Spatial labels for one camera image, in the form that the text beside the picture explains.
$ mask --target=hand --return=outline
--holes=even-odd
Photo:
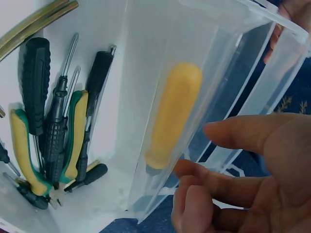
[[[272,176],[231,178],[178,161],[178,233],[311,232],[311,116],[238,116],[208,124],[205,133],[221,147],[263,155]],[[220,209],[212,199],[245,209]]]
[[[311,33],[311,0],[284,0],[278,13]],[[265,63],[268,63],[282,31],[283,27],[277,24],[270,40],[271,49],[264,58]]]

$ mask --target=metal shaft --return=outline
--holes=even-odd
[[[20,172],[18,171],[18,169],[14,166],[14,164],[12,164],[11,162],[8,163],[9,167],[13,170],[13,172],[15,172],[15,174],[20,177]]]
[[[15,182],[15,180],[11,176],[9,176],[8,173],[3,172],[2,174],[12,185],[14,185],[15,187],[18,187],[18,184]]]
[[[35,136],[35,135],[33,135],[33,137],[34,137],[34,142],[35,142],[35,153],[37,155],[37,159],[39,163],[39,170],[41,174],[44,174],[43,160],[42,160],[40,148],[39,148],[39,138],[38,136]]]
[[[65,103],[64,117],[67,116],[67,113],[68,113],[68,110],[69,110],[69,106],[70,106],[71,96],[73,94],[74,87],[76,86],[77,81],[79,79],[80,71],[81,71],[81,67],[80,66],[77,66],[76,69],[74,70],[72,81],[71,81],[70,86],[68,88],[69,91],[68,91],[67,99],[66,99],[66,103]]]
[[[79,34],[76,33],[73,36],[73,38],[72,38],[70,50],[69,50],[69,53],[68,53],[68,57],[67,57],[67,59],[65,61],[65,65],[64,65],[64,70],[63,70],[62,76],[67,76],[68,75],[69,67],[70,67],[70,64],[71,64],[71,61],[72,61],[72,58],[73,58],[73,54],[74,54],[74,51],[76,49],[78,40],[79,40]]]
[[[110,47],[110,53],[111,53],[112,56],[115,55],[116,49],[117,49],[117,46],[116,46],[116,45],[111,45],[111,47]]]

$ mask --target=clear plastic container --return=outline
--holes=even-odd
[[[0,34],[51,1],[1,2],[0,20],[9,24],[0,25]],[[177,184],[169,176],[178,158],[184,154],[198,161],[202,156],[209,143],[202,134],[202,125],[227,117],[276,23],[287,29],[243,107],[248,109],[246,113],[264,113],[266,105],[277,102],[305,58],[308,33],[278,16],[276,8],[264,0],[260,4],[265,8],[248,0],[79,0],[79,3],[79,8],[39,35],[51,43],[49,93],[75,32],[79,32],[80,40],[69,77],[75,66],[80,65],[76,89],[84,88],[96,52],[117,45],[89,151],[89,162],[100,159],[107,164],[108,173],[66,195],[65,204],[58,210],[47,211],[35,210],[0,176],[0,218],[18,232],[99,232],[117,217],[144,220],[165,198],[165,190]],[[19,4],[18,11],[14,4]],[[0,63],[0,104],[7,113],[22,103],[17,73],[19,56],[16,50]],[[182,62],[195,64],[202,70],[201,89],[170,154],[169,164],[150,173],[146,170],[145,152],[162,92],[171,69]],[[17,164],[8,117],[0,120],[0,127],[0,138],[12,162]],[[208,167],[220,171],[230,159],[231,152],[221,159],[212,156],[207,161]]]

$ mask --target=yellow pliers handle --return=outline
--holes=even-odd
[[[31,191],[38,196],[46,196],[49,194],[52,186],[33,166],[30,155],[29,130],[26,113],[21,109],[12,109],[10,117],[13,146],[18,165],[26,180],[29,182]]]
[[[69,183],[78,175],[76,164],[83,144],[86,124],[87,91],[72,94],[69,110],[68,144],[65,150],[65,166],[60,183]]]

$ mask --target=transparent plastic box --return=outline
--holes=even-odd
[[[0,34],[51,2],[0,3]],[[228,116],[245,88],[275,25],[285,27],[269,63],[240,115],[267,114],[277,104],[306,57],[309,34],[279,16],[264,0],[79,0],[73,12],[46,27],[40,36],[51,43],[51,81],[58,77],[70,39],[80,34],[70,74],[81,74],[83,89],[95,54],[117,46],[97,123],[89,162],[100,159],[108,173],[66,195],[61,208],[34,209],[0,176],[0,218],[18,232],[99,232],[118,217],[143,221],[177,185],[171,171],[180,157],[199,161],[209,145],[202,126]],[[0,63],[0,104],[8,113],[21,105],[17,66],[19,50]],[[145,153],[170,71],[179,63],[202,70],[200,91],[170,153],[169,164],[148,170]],[[0,138],[16,163],[8,117],[0,120]],[[217,148],[206,166],[223,171],[236,151]],[[0,164],[1,170],[9,171]]]

